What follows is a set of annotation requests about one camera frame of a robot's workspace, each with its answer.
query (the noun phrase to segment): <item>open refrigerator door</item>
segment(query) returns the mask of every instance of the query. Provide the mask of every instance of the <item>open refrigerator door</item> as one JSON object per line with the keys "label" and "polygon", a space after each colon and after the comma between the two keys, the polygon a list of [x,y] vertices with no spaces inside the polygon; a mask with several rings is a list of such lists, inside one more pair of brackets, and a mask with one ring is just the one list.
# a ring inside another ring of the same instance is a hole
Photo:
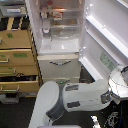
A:
{"label": "open refrigerator door", "polygon": [[86,0],[79,61],[95,80],[128,65],[128,8],[119,0]]}

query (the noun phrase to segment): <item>handle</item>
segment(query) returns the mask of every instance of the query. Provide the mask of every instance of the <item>handle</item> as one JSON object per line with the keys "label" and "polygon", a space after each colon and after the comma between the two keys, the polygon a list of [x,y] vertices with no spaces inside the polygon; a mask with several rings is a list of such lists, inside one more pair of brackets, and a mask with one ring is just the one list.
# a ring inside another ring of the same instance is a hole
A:
{"label": "handle", "polygon": [[65,83],[67,83],[67,82],[69,82],[69,81],[70,81],[70,79],[67,79],[67,80],[65,80],[65,81],[63,81],[63,80],[62,80],[62,81],[58,81],[58,82],[56,81],[56,83],[57,83],[57,84],[65,84]]}
{"label": "handle", "polygon": [[0,44],[2,43],[2,39],[0,39]]}
{"label": "handle", "polygon": [[1,86],[1,92],[17,92],[17,91],[19,91],[19,89],[20,89],[20,86],[18,85],[18,88],[16,89],[16,90],[3,90],[3,86]]}
{"label": "handle", "polygon": [[68,61],[66,61],[64,63],[56,63],[56,62],[50,61],[51,64],[55,64],[55,65],[58,65],[58,66],[65,65],[65,64],[68,64],[70,62],[71,62],[71,60],[68,60]]}
{"label": "handle", "polygon": [[8,58],[5,61],[0,61],[0,63],[8,63],[8,62],[9,62],[9,59]]}
{"label": "handle", "polygon": [[14,72],[0,72],[0,75],[13,75],[16,73],[16,70]]}

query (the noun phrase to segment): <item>refrigerator drawer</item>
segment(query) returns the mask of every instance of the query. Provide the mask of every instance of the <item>refrigerator drawer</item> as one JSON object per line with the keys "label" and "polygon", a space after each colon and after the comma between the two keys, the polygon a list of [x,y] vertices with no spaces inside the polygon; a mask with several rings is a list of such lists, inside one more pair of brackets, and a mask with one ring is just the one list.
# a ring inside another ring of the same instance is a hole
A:
{"label": "refrigerator drawer", "polygon": [[79,77],[78,55],[44,55],[37,57],[42,78]]}
{"label": "refrigerator drawer", "polygon": [[28,30],[0,31],[0,49],[31,48]]}
{"label": "refrigerator drawer", "polygon": [[0,66],[34,64],[31,49],[0,50]]}
{"label": "refrigerator drawer", "polygon": [[43,79],[43,82],[47,81],[55,81],[57,84],[67,84],[67,83],[79,83],[79,77],[74,78],[49,78],[49,79]]}
{"label": "refrigerator drawer", "polygon": [[30,79],[26,81],[0,82],[0,93],[37,92],[39,90],[38,77],[36,76],[34,80]]}
{"label": "refrigerator drawer", "polygon": [[0,67],[0,77],[20,76],[20,75],[25,75],[25,76],[27,76],[27,75],[38,75],[36,65]]}

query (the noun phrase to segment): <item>bottle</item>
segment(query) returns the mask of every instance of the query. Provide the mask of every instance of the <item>bottle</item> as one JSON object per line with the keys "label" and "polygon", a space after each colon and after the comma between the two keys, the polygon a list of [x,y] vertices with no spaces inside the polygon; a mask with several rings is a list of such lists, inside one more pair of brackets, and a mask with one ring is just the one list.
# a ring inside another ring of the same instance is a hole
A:
{"label": "bottle", "polygon": [[48,0],[47,1],[47,8],[48,9],[52,9],[53,8],[53,2],[52,2],[52,0]]}

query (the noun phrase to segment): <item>wooden cabinet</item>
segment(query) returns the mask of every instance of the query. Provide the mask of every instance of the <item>wooden cabinet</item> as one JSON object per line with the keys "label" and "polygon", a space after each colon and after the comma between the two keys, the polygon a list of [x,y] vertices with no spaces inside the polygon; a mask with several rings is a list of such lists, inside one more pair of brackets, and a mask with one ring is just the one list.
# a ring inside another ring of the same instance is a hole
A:
{"label": "wooden cabinet", "polygon": [[23,65],[23,66],[0,66],[0,77],[4,76],[19,76],[20,74],[38,75],[36,65]]}
{"label": "wooden cabinet", "polygon": [[29,30],[0,31],[0,49],[31,48],[28,31]]}
{"label": "wooden cabinet", "polygon": [[31,32],[29,26],[11,30],[13,19],[0,31],[0,93],[37,93],[41,82]]}
{"label": "wooden cabinet", "polygon": [[38,76],[34,81],[0,82],[1,93],[37,92],[39,90]]}
{"label": "wooden cabinet", "polygon": [[0,50],[0,66],[34,65],[31,49]]}

